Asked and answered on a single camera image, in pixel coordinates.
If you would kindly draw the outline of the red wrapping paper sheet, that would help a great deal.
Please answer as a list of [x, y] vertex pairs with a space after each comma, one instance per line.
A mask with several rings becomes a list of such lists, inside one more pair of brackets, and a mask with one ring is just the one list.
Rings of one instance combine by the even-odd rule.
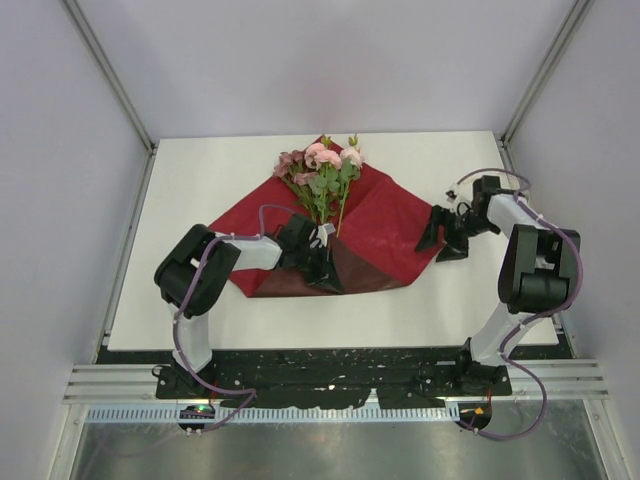
[[[259, 209], [265, 205], [267, 231], [273, 233], [288, 222], [284, 207], [311, 219], [296, 200], [291, 189], [271, 176], [211, 227], [219, 232], [254, 234], [259, 230]], [[334, 206], [337, 214], [326, 223], [332, 223], [337, 231], [338, 201]], [[373, 293], [413, 283], [439, 251], [436, 247], [414, 251], [431, 208], [364, 161], [360, 178], [350, 186], [340, 235], [335, 233], [330, 239], [344, 294]], [[335, 295], [306, 286], [301, 274], [293, 270], [236, 272], [231, 280], [249, 298]]]

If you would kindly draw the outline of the dusty pink flower stem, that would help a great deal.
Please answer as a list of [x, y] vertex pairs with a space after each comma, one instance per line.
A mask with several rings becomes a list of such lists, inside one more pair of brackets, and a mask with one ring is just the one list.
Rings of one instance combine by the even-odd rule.
[[314, 200], [309, 181], [316, 172], [307, 168], [305, 154], [301, 150], [281, 152], [272, 176], [280, 179], [296, 195], [296, 204], [303, 207], [312, 220], [320, 220], [320, 210]]

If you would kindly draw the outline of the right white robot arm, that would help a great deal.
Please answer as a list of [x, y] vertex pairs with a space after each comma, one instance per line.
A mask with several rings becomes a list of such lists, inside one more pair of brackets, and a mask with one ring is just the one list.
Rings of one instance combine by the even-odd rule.
[[498, 276], [499, 304], [482, 329], [469, 337], [451, 366], [449, 388], [463, 395], [483, 395], [501, 383], [510, 355], [541, 320], [568, 309], [582, 286], [584, 268], [580, 235], [548, 222], [529, 205], [529, 181], [519, 176], [517, 189], [501, 183], [505, 170], [483, 168], [467, 174], [472, 197], [451, 207], [432, 208], [415, 249], [436, 247], [437, 261], [462, 260], [471, 238], [491, 232], [508, 240]]

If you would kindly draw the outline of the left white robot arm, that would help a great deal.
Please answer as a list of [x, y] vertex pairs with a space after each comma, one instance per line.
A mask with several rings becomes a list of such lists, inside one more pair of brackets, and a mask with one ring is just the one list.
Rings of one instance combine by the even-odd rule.
[[193, 398], [211, 390], [236, 393], [214, 386], [214, 375], [208, 369], [213, 359], [209, 312], [233, 273], [293, 270], [308, 287], [330, 294], [345, 292], [330, 247], [335, 226], [318, 225], [284, 207], [288, 222], [269, 233], [266, 208], [259, 209], [259, 230], [254, 235], [216, 232], [204, 224], [192, 226], [154, 274], [161, 298], [172, 311], [172, 368], [181, 389]]

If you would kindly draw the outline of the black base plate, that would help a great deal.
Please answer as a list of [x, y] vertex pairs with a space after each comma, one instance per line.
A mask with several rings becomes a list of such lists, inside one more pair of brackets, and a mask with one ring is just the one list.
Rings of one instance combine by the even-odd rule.
[[194, 380], [168, 351], [113, 352], [101, 348], [100, 364], [148, 364], [158, 399], [206, 397], [236, 407], [256, 392], [255, 408], [360, 408], [371, 393], [385, 409], [431, 407], [448, 396], [507, 396], [506, 367], [472, 364], [458, 347], [298, 350], [216, 350]]

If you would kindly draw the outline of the aluminium frame rail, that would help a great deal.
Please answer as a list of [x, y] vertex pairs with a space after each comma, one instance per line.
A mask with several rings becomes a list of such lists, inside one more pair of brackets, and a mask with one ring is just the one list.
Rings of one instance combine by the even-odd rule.
[[[608, 400], [609, 389], [596, 361], [591, 359], [521, 360], [543, 383], [550, 400]], [[156, 402], [157, 378], [150, 364], [76, 365], [63, 402], [73, 404], [129, 404]]]

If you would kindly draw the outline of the right aluminium corner post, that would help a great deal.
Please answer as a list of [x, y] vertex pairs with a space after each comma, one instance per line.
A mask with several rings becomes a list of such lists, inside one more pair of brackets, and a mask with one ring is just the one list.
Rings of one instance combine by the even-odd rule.
[[535, 74], [500, 136], [500, 143], [504, 148], [507, 148], [513, 142], [594, 4], [594, 0], [575, 0], [571, 3]]

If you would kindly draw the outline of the aluminium corner post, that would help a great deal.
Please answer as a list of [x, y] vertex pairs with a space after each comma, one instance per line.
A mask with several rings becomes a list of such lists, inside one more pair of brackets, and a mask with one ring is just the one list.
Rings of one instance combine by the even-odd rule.
[[78, 31], [84, 45], [91, 54], [98, 70], [106, 80], [109, 89], [136, 134], [136, 137], [142, 144], [145, 151], [147, 153], [152, 153], [155, 143], [138, 115], [130, 96], [126, 92], [126, 89], [114, 69], [106, 50], [102, 46], [89, 22], [89, 19], [84, 13], [80, 2], [76, 0], [61, 0], [60, 4]]
[[535, 74], [500, 136], [500, 143], [504, 148], [507, 148], [513, 142], [594, 4], [594, 0], [575, 0], [571, 3]]

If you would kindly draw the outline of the left aluminium corner post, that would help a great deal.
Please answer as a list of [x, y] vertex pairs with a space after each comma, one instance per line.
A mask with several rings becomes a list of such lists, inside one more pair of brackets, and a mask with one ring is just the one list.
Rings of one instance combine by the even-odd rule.
[[152, 153], [155, 143], [138, 115], [130, 96], [126, 92], [126, 89], [114, 69], [106, 50], [102, 46], [89, 22], [89, 19], [84, 13], [80, 2], [76, 0], [61, 0], [60, 4], [78, 31], [84, 45], [91, 54], [98, 70], [106, 80], [109, 89], [136, 134], [136, 137], [142, 144], [145, 151], [147, 153]]

